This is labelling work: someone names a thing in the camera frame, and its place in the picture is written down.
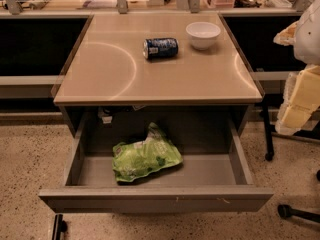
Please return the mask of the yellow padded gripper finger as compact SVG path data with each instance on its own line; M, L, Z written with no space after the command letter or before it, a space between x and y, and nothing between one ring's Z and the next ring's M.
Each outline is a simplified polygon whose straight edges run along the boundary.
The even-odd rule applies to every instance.
M283 46L293 46L295 43L295 30L297 22L290 24L287 28L277 33L273 39L273 42Z
M307 65L299 73L291 72L285 82L283 99L275 129L279 134L291 136L320 107L320 66Z

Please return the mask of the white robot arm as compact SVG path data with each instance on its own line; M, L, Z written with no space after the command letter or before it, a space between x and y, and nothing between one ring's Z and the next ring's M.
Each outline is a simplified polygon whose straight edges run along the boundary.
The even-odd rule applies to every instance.
M292 45L294 57L306 64L299 73L288 75L277 115L276 132L290 136L300 131L320 107L320 0L314 0L273 42Z

